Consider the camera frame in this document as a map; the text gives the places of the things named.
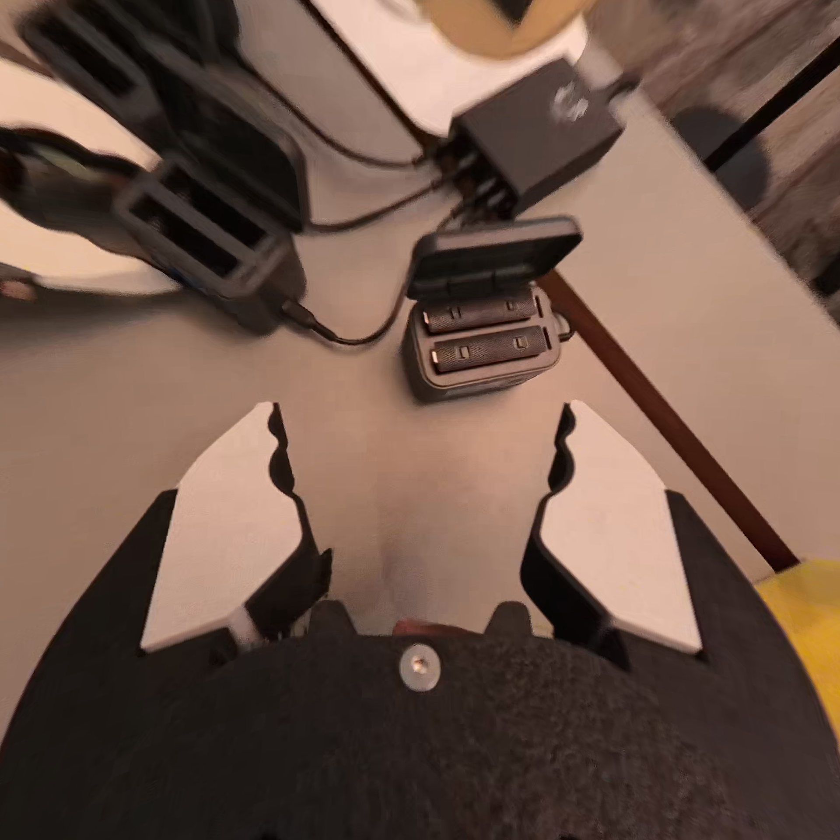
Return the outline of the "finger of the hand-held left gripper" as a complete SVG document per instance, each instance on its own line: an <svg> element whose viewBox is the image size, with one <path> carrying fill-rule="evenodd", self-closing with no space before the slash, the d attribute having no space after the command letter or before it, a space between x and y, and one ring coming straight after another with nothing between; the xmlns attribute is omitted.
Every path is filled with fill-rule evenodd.
<svg viewBox="0 0 840 840"><path fill-rule="evenodd" d="M161 155L64 83L2 59L2 190L48 182L112 190Z"/></svg>
<svg viewBox="0 0 840 840"><path fill-rule="evenodd" d="M155 298L181 285L147 260L112 212L119 178L25 177L2 185L2 295Z"/></svg>

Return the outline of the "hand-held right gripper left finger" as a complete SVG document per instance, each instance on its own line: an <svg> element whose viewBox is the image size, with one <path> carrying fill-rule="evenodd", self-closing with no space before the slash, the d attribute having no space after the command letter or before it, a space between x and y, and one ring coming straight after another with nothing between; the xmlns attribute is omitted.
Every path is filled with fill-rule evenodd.
<svg viewBox="0 0 840 840"><path fill-rule="evenodd" d="M140 645L160 652L215 631L240 650L303 633L329 591L276 402L257 404L181 479Z"/></svg>

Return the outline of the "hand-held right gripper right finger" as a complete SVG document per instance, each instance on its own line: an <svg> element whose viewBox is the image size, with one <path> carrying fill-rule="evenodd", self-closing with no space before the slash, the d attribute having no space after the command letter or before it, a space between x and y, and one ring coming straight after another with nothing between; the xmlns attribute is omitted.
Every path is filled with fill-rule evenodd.
<svg viewBox="0 0 840 840"><path fill-rule="evenodd" d="M666 485L583 401L563 406L520 582L554 642L625 669L631 643L703 652Z"/></svg>

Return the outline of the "black battery charging case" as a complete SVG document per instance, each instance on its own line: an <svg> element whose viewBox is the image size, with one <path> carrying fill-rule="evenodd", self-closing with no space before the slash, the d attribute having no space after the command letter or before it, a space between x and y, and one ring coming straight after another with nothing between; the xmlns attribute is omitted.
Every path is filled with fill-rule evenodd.
<svg viewBox="0 0 840 840"><path fill-rule="evenodd" d="M507 390L550 371L560 360L561 346L571 337L562 331L547 294L538 282L582 242L571 217L483 224L428 234L416 242L406 275L405 297L413 302L402 340L402 363L408 385L421 404ZM534 296L538 314L527 321L430 334L421 310L435 303L496 297ZM494 364L482 369L439 374L430 350L435 342L470 335L543 327L552 349L538 358Z"/></svg>
<svg viewBox="0 0 840 840"><path fill-rule="evenodd" d="M235 2L39 2L17 35L54 74L144 140L170 132L172 73L152 57L161 42L193 64L232 57Z"/></svg>
<svg viewBox="0 0 840 840"><path fill-rule="evenodd" d="M301 146L273 97L238 73L179 57L151 59L147 73L168 133L114 215L166 275L246 331L273 333L307 285L293 238L311 218Z"/></svg>

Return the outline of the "yellow plastic bin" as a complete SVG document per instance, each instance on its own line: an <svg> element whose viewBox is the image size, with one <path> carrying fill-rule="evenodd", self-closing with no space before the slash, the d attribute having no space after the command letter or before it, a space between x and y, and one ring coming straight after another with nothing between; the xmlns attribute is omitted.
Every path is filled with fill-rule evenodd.
<svg viewBox="0 0 840 840"><path fill-rule="evenodd" d="M839 735L839 561L812 559L757 583Z"/></svg>

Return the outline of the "black battery red edge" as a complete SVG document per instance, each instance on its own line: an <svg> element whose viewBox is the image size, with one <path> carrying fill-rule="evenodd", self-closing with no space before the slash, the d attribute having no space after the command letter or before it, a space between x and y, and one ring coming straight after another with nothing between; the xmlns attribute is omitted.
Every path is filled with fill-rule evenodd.
<svg viewBox="0 0 840 840"><path fill-rule="evenodd" d="M430 304L421 310L421 323L430 334L448 334L511 322L527 321L538 314L536 299L492 297Z"/></svg>
<svg viewBox="0 0 840 840"><path fill-rule="evenodd" d="M551 349L545 328L518 327L435 342L430 359L437 373L449 374L538 358Z"/></svg>

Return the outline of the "black multiport charger hub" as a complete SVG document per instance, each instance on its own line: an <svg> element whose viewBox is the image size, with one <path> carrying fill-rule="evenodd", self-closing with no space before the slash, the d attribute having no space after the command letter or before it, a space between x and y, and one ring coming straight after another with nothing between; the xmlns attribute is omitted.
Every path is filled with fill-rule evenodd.
<svg viewBox="0 0 840 840"><path fill-rule="evenodd" d="M469 200L511 219L590 170L624 131L613 101L639 81L624 73L593 88L556 59L457 115L446 154L469 164Z"/></svg>

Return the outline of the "instruction sheet on wooden stand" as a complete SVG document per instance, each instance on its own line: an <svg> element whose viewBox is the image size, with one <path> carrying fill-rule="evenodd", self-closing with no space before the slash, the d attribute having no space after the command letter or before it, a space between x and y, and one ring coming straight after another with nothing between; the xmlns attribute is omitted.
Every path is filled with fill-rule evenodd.
<svg viewBox="0 0 840 840"><path fill-rule="evenodd" d="M595 1L533 1L518 23L491 1L417 1L423 17L454 47L494 60L524 56L562 35Z"/></svg>

